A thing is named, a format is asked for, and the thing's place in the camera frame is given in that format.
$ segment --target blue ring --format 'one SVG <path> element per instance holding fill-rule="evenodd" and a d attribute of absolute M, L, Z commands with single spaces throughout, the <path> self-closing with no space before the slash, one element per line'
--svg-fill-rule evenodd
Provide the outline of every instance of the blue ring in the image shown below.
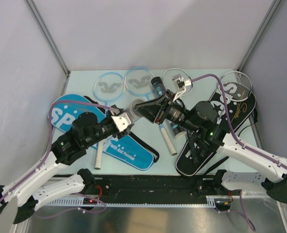
<path fill-rule="evenodd" d="M 117 72 L 106 72 L 106 73 L 100 75 L 98 79 L 102 78 L 102 77 L 105 76 L 105 75 L 109 75 L 109 74 L 119 75 L 120 78 L 123 80 L 124 89 L 125 89 L 125 81 L 124 81 L 124 79 L 123 79 L 123 76 L 121 76 L 121 74 L 119 74 L 119 73 L 117 73 Z M 108 100 L 104 100 L 104 99 L 102 99 L 102 98 L 99 98 L 99 96 L 98 96 L 98 95 L 96 94 L 96 92 L 95 92 L 95 87 L 94 87 L 94 95 L 95 95 L 95 97 L 96 97 L 97 99 L 99 99 L 99 100 L 105 102 L 105 105 L 106 105 L 107 103 L 109 103 L 109 102 L 113 102 L 113 101 L 118 100 L 119 98 L 121 98 L 121 97 L 123 96 L 123 94 L 124 94 L 124 91 L 123 91 L 116 99 L 113 99 L 113 100 L 108 101 Z"/>
<path fill-rule="evenodd" d="M 172 129 L 174 130 L 175 128 L 177 128 L 179 125 L 174 125 L 172 126 Z"/>

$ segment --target white plastic casing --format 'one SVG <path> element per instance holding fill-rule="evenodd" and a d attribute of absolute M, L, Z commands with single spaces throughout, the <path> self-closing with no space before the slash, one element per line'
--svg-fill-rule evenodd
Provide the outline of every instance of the white plastic casing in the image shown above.
<path fill-rule="evenodd" d="M 77 174 L 72 175 L 65 180 L 42 186 L 33 194 L 33 198 L 38 200 L 38 204 L 36 204 L 34 210 L 37 211 L 45 204 L 58 198 L 81 192 L 84 187 L 83 179 Z"/>
<path fill-rule="evenodd" d="M 232 172 L 227 171 L 222 177 L 222 185 L 227 190 L 246 190 L 252 192 L 265 192 L 261 183 L 265 176 L 259 172 Z"/>
<path fill-rule="evenodd" d="M 12 188 L 16 183 L 22 180 L 27 174 L 29 174 L 32 170 L 36 170 L 36 173 L 29 177 L 24 183 L 22 183 L 19 187 L 17 187 L 12 193 L 4 199 L 5 202 L 10 201 L 14 196 L 18 198 L 18 207 L 22 206 L 29 197 L 41 186 L 43 185 L 49 178 L 55 175 L 58 171 L 65 169 L 68 165 L 59 163 L 57 164 L 56 157 L 54 153 L 51 151 L 40 169 L 36 167 L 42 161 L 44 156 L 25 174 L 23 174 L 19 179 L 12 182 L 10 185 L 7 185 L 3 188 L 2 195 L 7 193 L 10 188 Z"/>
<path fill-rule="evenodd" d="M 278 157 L 271 153 L 268 153 L 264 150 L 261 150 L 257 147 L 246 143 L 245 141 L 241 140 L 241 142 L 248 147 L 251 147 L 275 160 L 287 166 L 287 159 L 283 157 Z M 287 174 L 287 170 L 278 166 L 277 164 L 269 161 L 268 159 L 258 155 L 254 152 L 249 151 L 248 149 L 242 148 L 236 141 L 233 139 L 230 133 L 227 133 L 223 139 L 224 146 L 220 146 L 217 152 L 227 155 L 231 158 L 237 159 L 242 163 L 252 167 L 253 169 L 259 171 L 263 174 L 266 178 L 268 178 L 271 182 L 277 183 L 282 181 L 283 174 Z"/>

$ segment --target badminton racket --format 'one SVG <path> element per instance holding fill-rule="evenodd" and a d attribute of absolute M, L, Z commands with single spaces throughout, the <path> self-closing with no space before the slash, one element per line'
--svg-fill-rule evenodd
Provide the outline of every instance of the badminton racket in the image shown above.
<path fill-rule="evenodd" d="M 172 92 L 175 92 L 175 90 L 177 91 L 177 87 L 172 80 L 172 78 L 177 75 L 181 75 L 181 77 L 184 78 L 184 81 L 187 81 L 187 80 L 191 81 L 191 77 L 188 75 L 188 73 L 186 73 L 182 69 L 171 68 L 171 69 L 166 70 L 162 75 L 162 81 L 165 87 L 171 90 Z M 181 97 L 188 95 L 191 92 L 192 88 L 193 88 L 193 83 L 191 82 L 191 85 L 186 86 L 186 92 L 183 93 Z"/>
<path fill-rule="evenodd" d="M 123 76 L 116 72 L 102 74 L 94 85 L 94 95 L 108 106 L 110 102 L 118 100 L 125 91 Z M 105 139 L 98 143 L 94 168 L 101 169 L 102 150 Z"/>
<path fill-rule="evenodd" d="M 126 72 L 124 77 L 126 88 L 131 94 L 141 97 L 145 96 L 148 100 L 150 100 L 149 95 L 153 92 L 152 78 L 154 78 L 154 75 L 144 67 L 132 68 Z M 159 129 L 171 155 L 176 155 L 177 151 L 166 129 L 161 124 L 159 125 Z"/>
<path fill-rule="evenodd" d="M 226 100 L 223 100 L 224 105 L 228 105 L 230 101 L 234 102 L 245 101 L 251 94 L 252 83 L 250 81 L 250 78 L 242 72 L 239 71 L 227 72 L 221 77 L 221 82 L 226 96 Z M 217 88 L 218 91 L 221 93 L 219 84 L 217 84 Z M 224 113 L 225 113 L 225 107 L 223 108 L 222 113 L 218 118 L 218 122 Z"/>

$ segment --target logo on racket strings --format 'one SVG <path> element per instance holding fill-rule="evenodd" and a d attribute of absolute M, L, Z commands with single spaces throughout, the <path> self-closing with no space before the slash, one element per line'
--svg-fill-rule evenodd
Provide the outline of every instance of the logo on racket strings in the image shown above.
<path fill-rule="evenodd" d="M 137 79 L 130 79 L 128 82 L 130 84 L 133 84 L 134 85 L 134 88 L 137 88 L 137 89 L 140 89 L 140 88 L 143 88 L 143 87 L 146 87 L 150 84 L 150 75 L 148 76 L 145 76 L 145 77 L 142 77 L 141 80 L 137 80 Z"/>
<path fill-rule="evenodd" d="M 114 93 L 122 84 L 113 83 L 109 86 L 106 82 L 99 82 L 99 86 L 101 86 L 101 92 L 103 93 Z"/>

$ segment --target white handle grip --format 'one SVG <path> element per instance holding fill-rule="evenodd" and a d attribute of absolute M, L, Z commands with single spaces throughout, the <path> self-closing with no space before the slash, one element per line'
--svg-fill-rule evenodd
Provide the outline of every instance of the white handle grip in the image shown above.
<path fill-rule="evenodd" d="M 96 170 L 100 170 L 101 169 L 102 151 L 103 151 L 104 142 L 105 142 L 105 139 L 101 140 L 100 142 L 98 142 L 98 150 L 97 150 L 95 166 L 94 166 L 94 168 Z"/>
<path fill-rule="evenodd" d="M 159 125 L 159 129 L 160 129 L 160 131 L 162 133 L 163 139 L 164 139 L 164 141 L 165 141 L 165 143 L 166 143 L 171 155 L 173 155 L 173 156 L 176 155 L 177 151 L 176 151 L 175 147 L 173 146 L 173 144 L 171 142 L 171 139 L 169 138 L 166 129 L 164 128 L 163 125 Z"/>

